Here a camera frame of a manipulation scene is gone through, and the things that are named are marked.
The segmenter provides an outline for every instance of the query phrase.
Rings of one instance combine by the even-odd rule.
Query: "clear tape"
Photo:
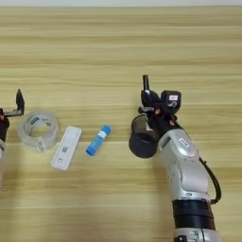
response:
[[[49,132],[40,137],[30,136],[36,127],[47,125]],[[33,151],[45,152],[56,143],[59,134],[59,125],[56,116],[52,112],[36,111],[25,115],[18,125],[18,135],[21,141]]]

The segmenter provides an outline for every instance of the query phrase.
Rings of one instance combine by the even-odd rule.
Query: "black camera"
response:
[[[181,129],[175,113],[182,103],[182,94],[163,91],[161,97],[149,90],[148,75],[143,75],[144,90],[141,91],[143,107],[131,124],[130,150],[138,157],[152,157],[160,138],[169,130]]]

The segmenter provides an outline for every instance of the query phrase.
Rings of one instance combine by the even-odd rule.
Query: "white label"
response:
[[[178,100],[178,96],[177,95],[170,95],[169,96],[169,101],[177,101]]]
[[[67,170],[76,151],[81,129],[68,127],[60,141],[51,165],[59,170]]]
[[[107,133],[104,132],[103,130],[101,130],[99,133],[98,133],[98,136],[100,136],[101,138],[105,139],[107,137]]]
[[[190,147],[190,145],[183,138],[180,138],[179,141],[183,146]]]

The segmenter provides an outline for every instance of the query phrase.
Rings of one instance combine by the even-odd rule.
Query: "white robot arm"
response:
[[[182,94],[163,91],[159,97],[149,90],[148,77],[143,79],[143,107],[132,122],[130,149],[142,158],[151,157],[157,147],[161,151],[173,205],[174,242],[221,242],[211,209],[211,204],[220,200],[221,189],[198,148],[177,123],[175,113],[181,106]],[[142,118],[145,125],[139,122]],[[209,197],[208,175],[216,189],[215,199]]]

